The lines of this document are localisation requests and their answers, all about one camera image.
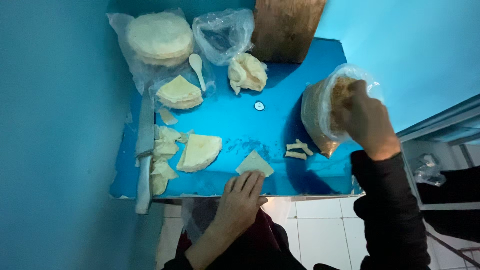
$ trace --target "small round sticker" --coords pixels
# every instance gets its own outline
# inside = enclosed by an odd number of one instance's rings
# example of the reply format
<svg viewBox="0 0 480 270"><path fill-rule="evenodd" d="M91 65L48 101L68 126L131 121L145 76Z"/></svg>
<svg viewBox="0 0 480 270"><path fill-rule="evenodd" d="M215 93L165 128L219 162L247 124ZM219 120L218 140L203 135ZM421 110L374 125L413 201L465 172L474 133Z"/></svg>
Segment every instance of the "small round sticker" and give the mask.
<svg viewBox="0 0 480 270"><path fill-rule="evenodd" d="M255 107L256 110L264 110L265 109L265 105L261 101L257 101L255 103L254 107Z"/></svg>

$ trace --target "blue wall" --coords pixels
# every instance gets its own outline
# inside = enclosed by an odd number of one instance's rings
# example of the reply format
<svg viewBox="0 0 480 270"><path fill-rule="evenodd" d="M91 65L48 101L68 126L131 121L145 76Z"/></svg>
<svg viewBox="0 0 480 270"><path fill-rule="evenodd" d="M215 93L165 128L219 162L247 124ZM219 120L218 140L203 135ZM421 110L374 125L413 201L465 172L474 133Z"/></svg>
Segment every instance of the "blue wall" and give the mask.
<svg viewBox="0 0 480 270"><path fill-rule="evenodd" d="M480 93L480 1L332 0L316 37L383 86L395 131Z"/></svg>
<svg viewBox="0 0 480 270"><path fill-rule="evenodd" d="M0 269L155 263L162 209L108 197L136 90L107 4L0 1Z"/></svg>

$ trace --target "black sleeve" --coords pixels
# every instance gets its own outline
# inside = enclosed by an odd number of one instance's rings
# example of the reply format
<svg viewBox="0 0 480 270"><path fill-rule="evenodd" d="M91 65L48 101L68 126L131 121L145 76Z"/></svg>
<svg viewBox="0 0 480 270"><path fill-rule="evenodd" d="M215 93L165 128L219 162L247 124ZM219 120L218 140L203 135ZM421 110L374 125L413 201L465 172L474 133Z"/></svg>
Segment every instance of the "black sleeve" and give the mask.
<svg viewBox="0 0 480 270"><path fill-rule="evenodd" d="M185 254L177 256L175 259L169 260L165 263L163 270L193 270L190 262L185 257Z"/></svg>
<svg viewBox="0 0 480 270"><path fill-rule="evenodd" d="M427 269L425 226L402 155L373 161L365 151L356 151L351 161L352 173L366 193L354 203L355 213L365 221L370 254L361 269Z"/></svg>

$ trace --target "white plastic spoon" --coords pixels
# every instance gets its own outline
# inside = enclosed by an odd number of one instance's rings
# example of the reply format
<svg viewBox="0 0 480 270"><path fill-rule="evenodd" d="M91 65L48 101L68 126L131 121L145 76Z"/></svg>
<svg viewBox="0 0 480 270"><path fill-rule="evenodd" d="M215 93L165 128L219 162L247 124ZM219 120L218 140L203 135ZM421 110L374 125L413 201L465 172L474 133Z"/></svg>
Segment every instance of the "white plastic spoon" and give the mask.
<svg viewBox="0 0 480 270"><path fill-rule="evenodd" d="M197 73L198 80L200 81L200 87L202 87L202 91L205 92L205 81L204 77L202 76L202 58L200 55L196 53L192 53L188 58L188 62L190 66L192 66L193 70Z"/></svg>

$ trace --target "bag of ground nuts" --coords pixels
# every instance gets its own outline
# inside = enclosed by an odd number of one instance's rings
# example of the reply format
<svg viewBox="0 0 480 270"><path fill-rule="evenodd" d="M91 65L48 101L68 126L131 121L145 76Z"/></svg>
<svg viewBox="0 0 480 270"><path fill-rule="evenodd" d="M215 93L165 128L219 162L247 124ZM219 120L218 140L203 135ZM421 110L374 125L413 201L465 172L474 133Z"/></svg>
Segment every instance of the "bag of ground nuts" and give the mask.
<svg viewBox="0 0 480 270"><path fill-rule="evenodd" d="M321 154L327 158L340 143L350 139L348 133L335 122L332 108L351 97L348 85L355 80L365 80L369 97L383 102L380 84L353 64L339 65L327 78L307 86L303 92L301 121Z"/></svg>

